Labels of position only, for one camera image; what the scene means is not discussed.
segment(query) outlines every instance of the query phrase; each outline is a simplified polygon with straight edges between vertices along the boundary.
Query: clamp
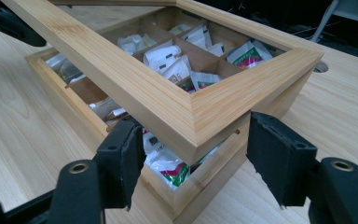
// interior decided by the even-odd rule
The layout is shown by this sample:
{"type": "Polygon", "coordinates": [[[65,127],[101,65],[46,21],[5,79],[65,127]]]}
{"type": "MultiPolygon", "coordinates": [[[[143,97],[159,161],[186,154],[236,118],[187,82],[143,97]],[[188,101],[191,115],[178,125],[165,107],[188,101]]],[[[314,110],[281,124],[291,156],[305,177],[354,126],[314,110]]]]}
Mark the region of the clamp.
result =
{"type": "Polygon", "coordinates": [[[46,46],[46,40],[0,1],[0,32],[34,47],[46,46]]]}

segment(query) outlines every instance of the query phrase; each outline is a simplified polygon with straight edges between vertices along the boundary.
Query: wooden frame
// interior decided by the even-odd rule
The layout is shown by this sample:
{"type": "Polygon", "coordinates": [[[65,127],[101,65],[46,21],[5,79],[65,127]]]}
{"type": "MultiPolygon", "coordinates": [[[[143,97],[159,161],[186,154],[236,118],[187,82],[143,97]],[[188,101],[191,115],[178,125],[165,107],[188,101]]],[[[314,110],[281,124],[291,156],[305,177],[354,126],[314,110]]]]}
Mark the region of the wooden frame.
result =
{"type": "MultiPolygon", "coordinates": [[[[318,50],[300,48],[296,43],[288,44],[283,38],[257,31],[241,18],[197,2],[177,0],[177,7],[288,50],[254,69],[190,95],[50,2],[4,2],[188,164],[229,137],[238,128],[237,120],[243,114],[261,100],[279,95],[322,57],[318,50]]],[[[171,5],[172,1],[156,3],[171,5]]]]}
{"type": "MultiPolygon", "coordinates": [[[[64,118],[90,147],[97,148],[107,136],[106,124],[45,63],[56,54],[47,49],[27,57],[28,64],[41,79],[42,87],[64,118]]],[[[312,70],[277,97],[265,99],[254,110],[280,118],[306,83],[312,70]]],[[[148,167],[144,166],[133,194],[133,205],[150,223],[191,223],[246,160],[249,114],[240,118],[233,133],[210,159],[203,163],[177,190],[171,190],[148,167]]]]}
{"type": "MultiPolygon", "coordinates": [[[[151,223],[190,223],[246,160],[249,111],[280,118],[296,99],[322,53],[313,44],[291,41],[276,31],[272,35],[269,28],[193,1],[111,0],[94,4],[107,2],[177,6],[286,51],[256,68],[188,94],[48,1],[7,1],[10,8],[186,163],[194,163],[226,140],[177,190],[171,190],[149,167],[142,171],[133,195],[134,205],[151,223]]],[[[112,32],[121,25],[103,31],[112,32]]],[[[48,49],[27,60],[52,103],[84,142],[97,148],[107,135],[106,124],[46,65],[46,58],[54,52],[55,49],[48,49]]]]}

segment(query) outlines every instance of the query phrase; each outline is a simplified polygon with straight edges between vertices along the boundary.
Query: paper packet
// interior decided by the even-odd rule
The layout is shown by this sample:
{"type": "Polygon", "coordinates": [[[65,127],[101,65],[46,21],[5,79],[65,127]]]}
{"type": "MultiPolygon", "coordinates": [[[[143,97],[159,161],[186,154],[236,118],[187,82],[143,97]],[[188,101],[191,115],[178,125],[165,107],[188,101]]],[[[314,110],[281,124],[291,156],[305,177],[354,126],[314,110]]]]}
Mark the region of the paper packet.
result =
{"type": "Polygon", "coordinates": [[[144,129],[145,163],[172,189],[176,190],[190,176],[190,167],[144,129]]]}
{"type": "Polygon", "coordinates": [[[212,46],[211,35],[209,34],[209,30],[206,25],[197,26],[194,30],[190,31],[182,38],[185,41],[188,41],[205,50],[212,46]]]}
{"type": "Polygon", "coordinates": [[[190,76],[190,62],[186,55],[178,58],[162,75],[174,84],[190,76]]]}
{"type": "Polygon", "coordinates": [[[173,35],[179,35],[184,31],[189,30],[190,27],[184,24],[179,24],[177,26],[174,26],[169,32],[173,35]]]}
{"type": "Polygon", "coordinates": [[[144,64],[163,75],[181,53],[182,50],[177,45],[151,49],[144,55],[144,64]]]}
{"type": "Polygon", "coordinates": [[[201,72],[194,72],[194,71],[190,72],[190,77],[196,91],[204,89],[222,80],[220,76],[215,74],[201,73],[201,72]]]}
{"type": "Polygon", "coordinates": [[[248,41],[227,55],[229,63],[237,65],[242,69],[255,67],[270,59],[272,59],[272,55],[258,40],[254,42],[248,41]]]}
{"type": "Polygon", "coordinates": [[[130,55],[155,44],[157,44],[157,42],[150,38],[148,34],[145,34],[144,37],[140,35],[130,35],[117,40],[117,45],[130,55]]]}

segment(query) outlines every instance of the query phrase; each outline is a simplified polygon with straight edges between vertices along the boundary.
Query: wood grain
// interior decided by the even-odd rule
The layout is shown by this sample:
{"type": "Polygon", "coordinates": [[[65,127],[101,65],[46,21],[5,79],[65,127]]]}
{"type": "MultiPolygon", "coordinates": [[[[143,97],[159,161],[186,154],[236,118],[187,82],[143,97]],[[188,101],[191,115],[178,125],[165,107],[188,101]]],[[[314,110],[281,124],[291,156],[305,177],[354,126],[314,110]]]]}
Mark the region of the wood grain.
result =
{"type": "MultiPolygon", "coordinates": [[[[285,49],[291,50],[283,55],[190,96],[48,1],[5,3],[188,164],[229,137],[238,128],[237,119],[254,105],[280,94],[322,57],[311,45],[308,49],[287,45],[285,49]]],[[[199,10],[201,16],[206,10],[193,1],[178,6],[192,7],[197,15],[199,10]]],[[[214,16],[208,19],[219,22],[226,15],[219,10],[209,14],[214,16]]],[[[224,19],[225,23],[236,21],[224,19]]],[[[254,25],[240,28],[253,30],[254,25]]],[[[269,43],[277,42],[273,46],[284,43],[274,35],[268,38],[269,43]]]]}
{"type": "MultiPolygon", "coordinates": [[[[282,120],[319,148],[318,159],[336,156],[358,164],[358,58],[319,48],[329,71],[311,74],[282,120]]],[[[0,202],[5,210],[54,188],[69,161],[93,155],[23,60],[39,50],[0,34],[0,202]]],[[[247,161],[194,223],[309,223],[307,213],[307,206],[282,210],[247,161]]],[[[108,216],[109,223],[152,223],[138,206],[108,216]]]]}

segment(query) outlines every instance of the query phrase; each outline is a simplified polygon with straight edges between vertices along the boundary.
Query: bamboo frame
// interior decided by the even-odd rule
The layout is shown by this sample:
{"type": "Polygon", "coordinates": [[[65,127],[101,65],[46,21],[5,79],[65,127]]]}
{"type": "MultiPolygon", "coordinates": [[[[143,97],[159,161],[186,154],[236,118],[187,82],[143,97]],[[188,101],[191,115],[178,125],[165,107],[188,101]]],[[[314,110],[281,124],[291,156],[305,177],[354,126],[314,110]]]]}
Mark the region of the bamboo frame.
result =
{"type": "MultiPolygon", "coordinates": [[[[287,50],[256,68],[188,94],[46,0],[4,3],[188,164],[234,133],[242,115],[306,75],[323,55],[312,44],[300,46],[246,19],[194,1],[176,0],[177,7],[287,50]]],[[[172,5],[172,1],[153,3],[172,5]]]]}

